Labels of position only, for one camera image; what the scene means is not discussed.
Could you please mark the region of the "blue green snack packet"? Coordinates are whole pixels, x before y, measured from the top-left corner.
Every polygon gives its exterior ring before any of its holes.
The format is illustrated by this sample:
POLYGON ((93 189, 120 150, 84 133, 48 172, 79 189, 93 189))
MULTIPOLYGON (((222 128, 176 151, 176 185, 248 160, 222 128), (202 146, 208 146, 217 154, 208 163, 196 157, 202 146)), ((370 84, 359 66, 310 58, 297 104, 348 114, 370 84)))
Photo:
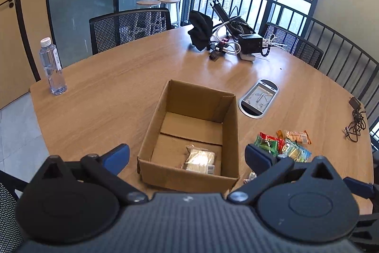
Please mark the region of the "blue green snack packet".
POLYGON ((311 157, 311 152, 299 144, 293 144, 290 156, 296 162, 307 162, 311 157))

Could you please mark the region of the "beige cracker packet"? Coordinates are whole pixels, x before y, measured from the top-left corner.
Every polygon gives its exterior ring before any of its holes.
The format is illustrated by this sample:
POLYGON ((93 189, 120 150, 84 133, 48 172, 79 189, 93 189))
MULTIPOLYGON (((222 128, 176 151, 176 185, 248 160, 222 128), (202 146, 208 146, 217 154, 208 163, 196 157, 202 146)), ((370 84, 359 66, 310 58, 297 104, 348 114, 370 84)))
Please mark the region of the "beige cracker packet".
POLYGON ((184 162, 184 169, 206 175, 215 174, 215 152, 194 145, 187 145, 188 157, 184 162))

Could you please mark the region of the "small clear brown snack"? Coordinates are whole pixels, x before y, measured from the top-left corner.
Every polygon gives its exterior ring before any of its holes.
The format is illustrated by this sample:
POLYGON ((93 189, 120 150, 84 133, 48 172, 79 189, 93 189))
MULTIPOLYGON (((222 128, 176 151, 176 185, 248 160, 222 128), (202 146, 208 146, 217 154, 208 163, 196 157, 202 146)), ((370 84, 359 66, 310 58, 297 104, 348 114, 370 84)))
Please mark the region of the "small clear brown snack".
POLYGON ((250 181, 254 180, 256 177, 257 177, 257 175, 255 174, 255 172, 251 171, 249 173, 249 176, 246 179, 244 179, 244 183, 245 184, 249 183, 250 181))

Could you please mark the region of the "black mesh chair left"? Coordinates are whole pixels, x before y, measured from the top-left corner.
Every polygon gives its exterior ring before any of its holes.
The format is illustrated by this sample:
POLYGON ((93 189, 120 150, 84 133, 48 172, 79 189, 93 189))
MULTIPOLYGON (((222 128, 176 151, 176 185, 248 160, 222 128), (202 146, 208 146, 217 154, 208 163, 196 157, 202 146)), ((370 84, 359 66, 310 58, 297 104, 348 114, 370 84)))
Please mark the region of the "black mesh chair left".
POLYGON ((167 8, 142 8, 89 20, 93 54, 172 29, 167 8))

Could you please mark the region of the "dark green snack packet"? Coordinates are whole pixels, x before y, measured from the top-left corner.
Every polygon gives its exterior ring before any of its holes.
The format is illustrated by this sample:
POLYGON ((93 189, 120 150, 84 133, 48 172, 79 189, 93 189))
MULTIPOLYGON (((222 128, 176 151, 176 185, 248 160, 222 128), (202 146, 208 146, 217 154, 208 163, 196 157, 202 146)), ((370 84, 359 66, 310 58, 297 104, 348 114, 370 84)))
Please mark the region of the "dark green snack packet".
POLYGON ((254 142, 254 145, 256 145, 257 147, 261 148, 262 150, 270 153, 273 156, 277 156, 279 154, 277 151, 271 150, 267 146, 267 144, 264 142, 264 140, 262 140, 262 138, 260 137, 260 133, 257 135, 256 140, 254 142))

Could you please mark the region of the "green biscuit packet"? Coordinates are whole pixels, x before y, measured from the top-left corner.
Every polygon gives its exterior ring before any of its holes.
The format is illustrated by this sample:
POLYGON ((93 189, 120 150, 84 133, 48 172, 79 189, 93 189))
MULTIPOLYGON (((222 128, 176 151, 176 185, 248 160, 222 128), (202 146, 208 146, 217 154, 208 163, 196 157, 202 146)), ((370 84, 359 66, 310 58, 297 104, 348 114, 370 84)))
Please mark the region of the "green biscuit packet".
POLYGON ((296 143, 286 139, 284 140, 284 145, 281 148, 280 154, 296 161, 301 155, 301 151, 296 143))

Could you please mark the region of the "black electronic device box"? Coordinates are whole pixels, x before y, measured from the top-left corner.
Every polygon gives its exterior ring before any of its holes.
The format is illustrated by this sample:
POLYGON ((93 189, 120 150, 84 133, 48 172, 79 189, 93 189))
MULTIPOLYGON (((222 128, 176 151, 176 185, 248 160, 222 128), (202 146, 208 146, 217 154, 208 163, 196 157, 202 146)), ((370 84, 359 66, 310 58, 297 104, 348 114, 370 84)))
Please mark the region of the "black electronic device box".
POLYGON ((238 36, 238 43, 241 47, 240 55, 263 55, 263 37, 259 34, 241 34, 238 36))

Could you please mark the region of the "black cloth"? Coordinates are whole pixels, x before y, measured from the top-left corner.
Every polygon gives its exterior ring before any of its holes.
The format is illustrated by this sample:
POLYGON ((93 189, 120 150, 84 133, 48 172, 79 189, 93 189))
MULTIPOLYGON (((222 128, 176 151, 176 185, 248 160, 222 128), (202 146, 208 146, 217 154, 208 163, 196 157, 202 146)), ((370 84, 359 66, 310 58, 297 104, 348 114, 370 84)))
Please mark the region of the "black cloth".
POLYGON ((210 38, 213 33, 213 21, 202 12, 191 10, 189 13, 189 22, 193 26, 188 32, 191 43, 199 51, 203 51, 210 43, 210 38))

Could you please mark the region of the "black mesh chair near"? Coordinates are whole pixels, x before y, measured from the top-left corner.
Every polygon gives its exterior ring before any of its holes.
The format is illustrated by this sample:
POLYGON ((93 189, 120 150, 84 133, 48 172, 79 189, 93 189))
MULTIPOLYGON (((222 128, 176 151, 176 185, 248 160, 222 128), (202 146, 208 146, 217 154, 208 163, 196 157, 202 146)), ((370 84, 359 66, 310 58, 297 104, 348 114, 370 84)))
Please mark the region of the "black mesh chair near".
POLYGON ((23 192, 28 183, 3 171, 0 174, 1 252, 14 252, 24 242, 15 219, 15 207, 19 199, 15 191, 23 192))

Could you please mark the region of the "red snack bar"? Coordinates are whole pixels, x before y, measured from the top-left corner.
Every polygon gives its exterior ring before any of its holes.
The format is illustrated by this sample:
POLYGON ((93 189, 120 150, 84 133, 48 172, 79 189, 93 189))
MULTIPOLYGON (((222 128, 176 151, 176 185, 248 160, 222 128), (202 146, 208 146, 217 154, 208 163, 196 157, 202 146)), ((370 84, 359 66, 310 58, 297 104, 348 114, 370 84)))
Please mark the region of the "red snack bar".
POLYGON ((278 137, 273 137, 271 135, 267 135, 265 133, 260 132, 260 137, 264 142, 267 144, 267 146, 271 150, 275 150, 278 153, 282 153, 283 147, 284 147, 284 139, 283 138, 278 138, 278 137))

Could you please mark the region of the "black mesh chair right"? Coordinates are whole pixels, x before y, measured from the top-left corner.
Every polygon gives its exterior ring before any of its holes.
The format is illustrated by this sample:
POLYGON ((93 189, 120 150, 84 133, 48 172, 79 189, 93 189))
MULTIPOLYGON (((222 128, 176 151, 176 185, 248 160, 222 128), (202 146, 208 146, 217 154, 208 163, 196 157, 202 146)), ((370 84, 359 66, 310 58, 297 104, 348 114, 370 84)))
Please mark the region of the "black mesh chair right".
POLYGON ((276 24, 266 23, 263 38, 266 46, 279 47, 308 65, 319 68, 324 52, 295 33, 276 24))

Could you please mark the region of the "orange cracker packet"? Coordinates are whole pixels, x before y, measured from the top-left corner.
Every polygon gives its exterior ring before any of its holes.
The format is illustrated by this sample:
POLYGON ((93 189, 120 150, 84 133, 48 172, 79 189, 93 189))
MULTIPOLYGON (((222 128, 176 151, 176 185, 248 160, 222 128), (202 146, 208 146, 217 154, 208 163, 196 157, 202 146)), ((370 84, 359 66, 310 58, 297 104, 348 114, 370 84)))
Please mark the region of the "orange cracker packet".
POLYGON ((311 144, 310 136, 305 130, 302 132, 278 130, 276 135, 279 139, 288 139, 294 143, 311 144))

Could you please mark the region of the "open cardboard box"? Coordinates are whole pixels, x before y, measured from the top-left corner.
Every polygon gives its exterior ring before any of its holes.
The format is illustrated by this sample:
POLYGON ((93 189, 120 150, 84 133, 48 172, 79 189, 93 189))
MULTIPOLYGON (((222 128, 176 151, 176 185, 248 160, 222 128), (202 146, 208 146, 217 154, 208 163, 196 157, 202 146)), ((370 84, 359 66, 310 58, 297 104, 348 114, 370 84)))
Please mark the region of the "open cardboard box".
POLYGON ((225 193, 240 178, 236 96, 178 80, 164 86, 137 156, 144 183, 191 193, 225 193), (185 170, 187 145, 215 152, 215 174, 185 170))

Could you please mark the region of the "round wooden stool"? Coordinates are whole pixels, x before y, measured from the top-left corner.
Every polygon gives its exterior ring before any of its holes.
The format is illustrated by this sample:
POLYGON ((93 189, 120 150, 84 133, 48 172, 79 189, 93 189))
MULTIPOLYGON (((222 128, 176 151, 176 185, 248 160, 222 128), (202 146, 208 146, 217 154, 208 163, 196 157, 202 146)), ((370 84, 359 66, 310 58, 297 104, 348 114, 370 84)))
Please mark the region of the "round wooden stool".
POLYGON ((171 10, 172 6, 175 6, 175 13, 177 20, 173 22, 172 24, 175 27, 180 27, 180 0, 158 0, 161 2, 161 4, 171 10))
POLYGON ((139 0, 136 1, 136 4, 140 7, 144 8, 154 8, 159 7, 161 5, 161 1, 159 0, 139 0))

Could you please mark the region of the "black mesh chair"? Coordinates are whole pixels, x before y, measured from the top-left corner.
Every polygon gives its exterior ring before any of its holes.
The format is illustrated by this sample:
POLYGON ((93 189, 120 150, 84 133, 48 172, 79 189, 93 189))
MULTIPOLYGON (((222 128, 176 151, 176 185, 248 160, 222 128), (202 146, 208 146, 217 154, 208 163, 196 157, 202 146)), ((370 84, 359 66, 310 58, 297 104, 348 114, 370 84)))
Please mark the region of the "black mesh chair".
POLYGON ((0 174, 1 252, 14 252, 24 242, 15 219, 15 207, 19 199, 15 191, 23 192, 28 183, 3 171, 0 174))
POLYGON ((89 20, 93 54, 172 29, 167 8, 142 8, 89 20))
POLYGON ((276 24, 266 23, 263 38, 266 46, 279 47, 308 65, 319 68, 324 52, 295 33, 276 24))

